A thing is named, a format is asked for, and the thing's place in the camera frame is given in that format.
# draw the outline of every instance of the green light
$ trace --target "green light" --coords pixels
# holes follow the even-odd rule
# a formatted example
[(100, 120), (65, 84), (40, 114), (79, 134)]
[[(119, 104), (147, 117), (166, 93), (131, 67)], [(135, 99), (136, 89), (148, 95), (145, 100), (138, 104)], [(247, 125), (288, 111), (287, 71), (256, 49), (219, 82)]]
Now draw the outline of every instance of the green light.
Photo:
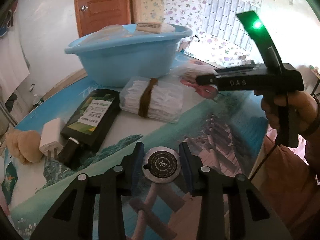
[(260, 29), (262, 27), (262, 25), (263, 25), (262, 22), (260, 21), (260, 19), (258, 19), (253, 23), (252, 27), (254, 29)]

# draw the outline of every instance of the white wall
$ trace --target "white wall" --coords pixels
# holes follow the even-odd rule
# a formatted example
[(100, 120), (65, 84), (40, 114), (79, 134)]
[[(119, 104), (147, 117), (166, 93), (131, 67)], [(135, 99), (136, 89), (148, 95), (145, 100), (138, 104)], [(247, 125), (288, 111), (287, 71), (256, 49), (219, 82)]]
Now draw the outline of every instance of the white wall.
[(82, 68), (76, 55), (64, 48), (79, 38), (74, 0), (19, 0), (16, 13), (22, 48), (30, 62), (30, 75), (21, 85), (28, 93), (44, 95), (55, 84)]
[[(298, 69), (320, 66), (320, 22), (306, 0), (292, 0), (292, 5), (290, 1), (262, 0), (260, 18), (283, 62)], [(259, 52), (254, 53), (261, 60)], [(315, 85), (316, 78), (311, 71), (304, 69), (302, 75), (305, 84)]]

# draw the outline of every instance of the brown rubber band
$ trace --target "brown rubber band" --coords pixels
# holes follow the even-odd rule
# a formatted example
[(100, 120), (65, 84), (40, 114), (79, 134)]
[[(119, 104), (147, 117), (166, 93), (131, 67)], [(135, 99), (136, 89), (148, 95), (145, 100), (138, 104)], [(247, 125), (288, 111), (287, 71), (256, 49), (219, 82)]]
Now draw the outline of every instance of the brown rubber band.
[(319, 128), (319, 125), (320, 125), (320, 103), (319, 103), (318, 98), (314, 97), (314, 99), (316, 100), (317, 105), (318, 105), (317, 117), (309, 125), (307, 130), (305, 130), (304, 132), (300, 133), (303, 137), (313, 134)]
[(140, 97), (140, 105), (139, 105), (139, 111), (138, 115), (140, 115), (143, 118), (148, 117), (148, 111), (149, 111), (149, 105), (150, 105), (150, 100), (151, 100), (151, 92), (153, 89), (153, 86), (158, 84), (158, 79), (156, 78), (151, 78), (149, 85), (143, 92), (142, 96)]

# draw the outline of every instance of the stuffed toy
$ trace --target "stuffed toy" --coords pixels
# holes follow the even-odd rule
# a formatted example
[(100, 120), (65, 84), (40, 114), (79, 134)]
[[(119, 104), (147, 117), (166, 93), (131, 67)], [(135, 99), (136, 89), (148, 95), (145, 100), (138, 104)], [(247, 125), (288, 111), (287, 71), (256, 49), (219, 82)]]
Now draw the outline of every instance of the stuffed toy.
[(7, 148), (10, 154), (22, 164), (37, 163), (42, 158), (39, 150), (41, 136), (37, 131), (10, 129), (6, 133)]

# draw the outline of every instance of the round label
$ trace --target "round label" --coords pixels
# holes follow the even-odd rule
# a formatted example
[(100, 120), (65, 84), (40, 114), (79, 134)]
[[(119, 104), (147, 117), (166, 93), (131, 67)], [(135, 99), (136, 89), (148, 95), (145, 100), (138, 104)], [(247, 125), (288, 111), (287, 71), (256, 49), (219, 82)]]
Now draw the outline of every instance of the round label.
[(168, 178), (177, 170), (176, 157), (166, 151), (153, 153), (148, 160), (149, 171), (157, 178)]

